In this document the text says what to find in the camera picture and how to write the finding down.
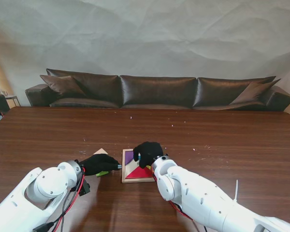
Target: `white wall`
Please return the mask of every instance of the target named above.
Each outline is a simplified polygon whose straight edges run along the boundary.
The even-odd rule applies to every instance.
[[[0,66],[23,105],[45,68],[283,77],[290,0],[0,0]]]

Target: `black leather couch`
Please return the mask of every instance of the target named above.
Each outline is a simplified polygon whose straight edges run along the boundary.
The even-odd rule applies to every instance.
[[[284,111],[290,104],[290,94],[277,86],[259,101],[230,104],[251,82],[269,83],[274,76],[226,80],[46,71],[51,76],[73,77],[87,98],[59,98],[47,84],[41,84],[26,90],[31,106]]]

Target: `brown table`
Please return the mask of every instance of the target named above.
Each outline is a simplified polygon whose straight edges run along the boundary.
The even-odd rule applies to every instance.
[[[100,148],[121,161],[122,149],[144,141],[160,142],[178,165],[231,197],[239,179],[240,204],[290,222],[286,113],[15,107],[0,121],[0,202],[35,167]],[[75,232],[187,231],[154,182],[122,184],[120,176],[87,177],[96,184],[69,212],[65,231],[72,222]]]

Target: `red triangle piece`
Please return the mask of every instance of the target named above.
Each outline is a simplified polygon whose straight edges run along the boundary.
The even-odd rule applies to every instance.
[[[146,167],[144,169],[137,167],[132,173],[130,173],[126,179],[135,179],[135,178],[149,178],[153,177],[151,171]]]

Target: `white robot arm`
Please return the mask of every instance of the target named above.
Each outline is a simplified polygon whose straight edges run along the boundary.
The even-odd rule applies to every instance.
[[[153,163],[160,194],[194,221],[218,232],[290,232],[290,224],[260,216],[231,199],[213,182],[177,166],[168,156]]]
[[[67,193],[81,181],[82,170],[75,161],[42,171],[35,168],[0,204],[0,232],[32,232],[47,222]],[[52,202],[44,210],[35,203]]]

